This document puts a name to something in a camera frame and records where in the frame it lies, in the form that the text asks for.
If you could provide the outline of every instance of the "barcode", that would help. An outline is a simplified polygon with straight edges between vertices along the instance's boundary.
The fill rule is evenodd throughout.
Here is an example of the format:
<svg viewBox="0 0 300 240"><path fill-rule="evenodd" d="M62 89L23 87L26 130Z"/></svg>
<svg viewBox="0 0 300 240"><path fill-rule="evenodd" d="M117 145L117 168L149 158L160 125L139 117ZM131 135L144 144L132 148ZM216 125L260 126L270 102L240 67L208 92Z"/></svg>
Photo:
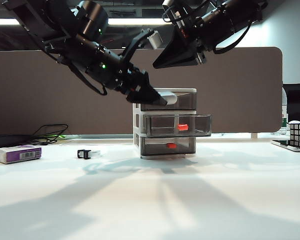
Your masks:
<svg viewBox="0 0 300 240"><path fill-rule="evenodd" d="M35 152L30 151L30 152L25 152L25 153L20 153L19 159L24 160L24 159L32 159L35 157Z"/></svg>

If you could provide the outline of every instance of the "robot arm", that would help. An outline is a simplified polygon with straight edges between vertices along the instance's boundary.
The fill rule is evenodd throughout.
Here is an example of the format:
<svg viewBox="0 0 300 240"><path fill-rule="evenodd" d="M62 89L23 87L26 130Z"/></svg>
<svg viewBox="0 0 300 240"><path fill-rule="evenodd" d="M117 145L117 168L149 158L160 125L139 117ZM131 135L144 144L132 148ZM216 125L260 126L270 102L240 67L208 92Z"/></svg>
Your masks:
<svg viewBox="0 0 300 240"><path fill-rule="evenodd" d="M204 16L207 4L215 9ZM66 0L6 0L3 5L12 11L20 24L38 43L42 51L64 64L95 92L106 95L106 88L127 95L131 103L167 105L169 102L149 84L146 71L140 71L131 58L140 42L155 32L147 29L116 55L98 43L106 30L108 15L101 5L83 0L69 9ZM222 54L234 48L251 24L262 20L267 0L205 0L192 9L184 0L165 0L163 8L174 24L173 39L153 63L155 68L197 65L205 62L205 51ZM217 45L247 27L230 46L218 50ZM89 75L102 85L98 90L84 76Z"/></svg>
<svg viewBox="0 0 300 240"><path fill-rule="evenodd" d="M215 9L204 16L201 9L212 4ZM174 24L173 38L153 63L156 69L191 66L205 62L205 51L223 54L233 49L246 35L252 23L263 19L267 0L204 0L196 9L183 0L165 0L164 19ZM217 45L247 27L243 35L228 47Z"/></svg>
<svg viewBox="0 0 300 240"><path fill-rule="evenodd" d="M101 5L84 0L69 9L66 0L6 0L3 5L14 13L20 24L40 48L64 64L89 88L107 95L106 88L127 95L131 103L166 105L167 101L149 84L149 76L131 62L140 42L155 32L147 29L136 36L120 55L98 43L106 30L108 15ZM84 76L102 85L98 90Z"/></svg>

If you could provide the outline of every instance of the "small black clip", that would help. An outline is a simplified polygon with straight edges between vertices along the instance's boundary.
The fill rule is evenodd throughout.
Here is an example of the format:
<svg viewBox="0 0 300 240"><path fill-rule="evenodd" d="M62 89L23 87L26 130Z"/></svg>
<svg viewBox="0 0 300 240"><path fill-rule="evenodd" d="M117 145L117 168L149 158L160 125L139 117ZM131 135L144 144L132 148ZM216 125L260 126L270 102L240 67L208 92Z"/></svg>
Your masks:
<svg viewBox="0 0 300 240"><path fill-rule="evenodd" d="M77 152L78 159L85 159L85 160L90 159L91 157L89 157L89 152L91 152L91 150L84 150L84 149L78 150Z"/></svg>

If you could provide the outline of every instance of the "gray partition panel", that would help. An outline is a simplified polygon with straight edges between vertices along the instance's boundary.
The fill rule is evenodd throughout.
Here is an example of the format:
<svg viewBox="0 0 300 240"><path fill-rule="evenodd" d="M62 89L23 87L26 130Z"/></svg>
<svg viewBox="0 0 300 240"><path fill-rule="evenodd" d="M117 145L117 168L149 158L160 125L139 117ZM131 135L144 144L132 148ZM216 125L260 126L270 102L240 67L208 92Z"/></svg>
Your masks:
<svg viewBox="0 0 300 240"><path fill-rule="evenodd" d="M282 53L275 47L206 54L200 66L153 69L162 50L137 50L132 62L158 88L196 88L198 113L214 133L274 132L281 125ZM102 97L40 51L0 52L0 134L31 134L67 123L68 134L132 133L132 106L119 92Z"/></svg>

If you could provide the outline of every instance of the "black monitor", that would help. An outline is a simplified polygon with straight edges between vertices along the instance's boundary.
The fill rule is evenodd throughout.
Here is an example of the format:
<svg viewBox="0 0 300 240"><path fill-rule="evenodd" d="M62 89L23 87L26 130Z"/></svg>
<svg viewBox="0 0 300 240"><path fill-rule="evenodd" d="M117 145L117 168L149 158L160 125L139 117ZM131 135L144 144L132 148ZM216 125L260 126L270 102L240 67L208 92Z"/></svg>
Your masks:
<svg viewBox="0 0 300 240"><path fill-rule="evenodd" d="M300 121L300 83L284 84L287 97L288 121Z"/></svg>

